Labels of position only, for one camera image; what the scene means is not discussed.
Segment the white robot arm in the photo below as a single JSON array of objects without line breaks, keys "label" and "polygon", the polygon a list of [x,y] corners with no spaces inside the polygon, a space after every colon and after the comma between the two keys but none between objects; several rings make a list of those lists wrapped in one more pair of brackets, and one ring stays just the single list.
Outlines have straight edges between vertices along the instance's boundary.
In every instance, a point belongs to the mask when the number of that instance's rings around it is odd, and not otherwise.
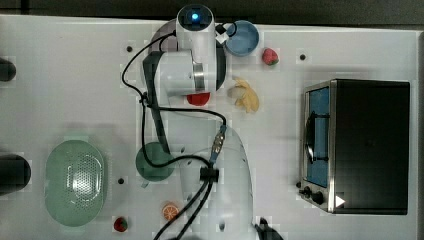
[{"label": "white robot arm", "polygon": [[187,222],[170,240],[258,240],[241,139],[222,115],[180,102],[190,94],[214,93],[225,81],[226,57],[213,13],[202,4],[186,5],[174,30],[178,48],[153,50],[142,63],[158,142],[176,158],[186,203],[170,222]]}]

